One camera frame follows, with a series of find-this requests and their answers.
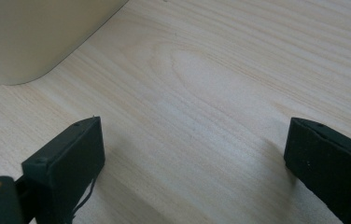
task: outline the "light wood surface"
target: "light wood surface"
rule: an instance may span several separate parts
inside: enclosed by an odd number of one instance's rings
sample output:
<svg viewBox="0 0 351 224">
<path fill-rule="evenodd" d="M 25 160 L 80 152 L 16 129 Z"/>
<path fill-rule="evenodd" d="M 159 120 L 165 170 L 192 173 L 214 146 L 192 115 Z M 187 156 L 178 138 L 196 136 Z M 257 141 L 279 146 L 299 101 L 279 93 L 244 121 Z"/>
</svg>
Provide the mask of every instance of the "light wood surface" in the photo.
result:
<svg viewBox="0 0 351 224">
<path fill-rule="evenodd" d="M 340 223 L 283 153 L 291 117 L 351 137 L 351 1 L 130 0 L 0 86 L 0 175 L 93 115 L 106 164 L 76 223 Z"/>
</svg>

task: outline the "clamp jaw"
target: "clamp jaw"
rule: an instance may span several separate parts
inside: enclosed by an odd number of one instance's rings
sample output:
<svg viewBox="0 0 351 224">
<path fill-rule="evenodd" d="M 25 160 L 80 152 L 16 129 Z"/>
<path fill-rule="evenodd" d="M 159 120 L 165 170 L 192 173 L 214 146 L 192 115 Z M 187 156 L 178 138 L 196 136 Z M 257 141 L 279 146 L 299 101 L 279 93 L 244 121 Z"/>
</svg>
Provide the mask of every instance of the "clamp jaw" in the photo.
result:
<svg viewBox="0 0 351 224">
<path fill-rule="evenodd" d="M 100 117 L 74 123 L 21 164 L 14 182 L 0 176 L 0 223 L 71 223 L 105 164 Z M 87 198 L 78 204 L 86 188 Z"/>
<path fill-rule="evenodd" d="M 351 223 L 351 139 L 307 119 L 292 118 L 287 168 L 343 223 Z"/>
</svg>

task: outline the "wooden table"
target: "wooden table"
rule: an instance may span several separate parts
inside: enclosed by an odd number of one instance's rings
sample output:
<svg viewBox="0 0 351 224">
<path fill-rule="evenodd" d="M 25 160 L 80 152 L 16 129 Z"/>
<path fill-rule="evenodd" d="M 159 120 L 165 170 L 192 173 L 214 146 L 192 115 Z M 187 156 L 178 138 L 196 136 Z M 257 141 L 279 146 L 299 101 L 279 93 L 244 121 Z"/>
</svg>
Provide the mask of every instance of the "wooden table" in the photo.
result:
<svg viewBox="0 0 351 224">
<path fill-rule="evenodd" d="M 351 1 L 130 0 L 0 85 L 0 175 L 93 115 L 106 164 L 75 223 L 340 223 L 283 153 L 291 117 L 351 137 Z"/>
</svg>

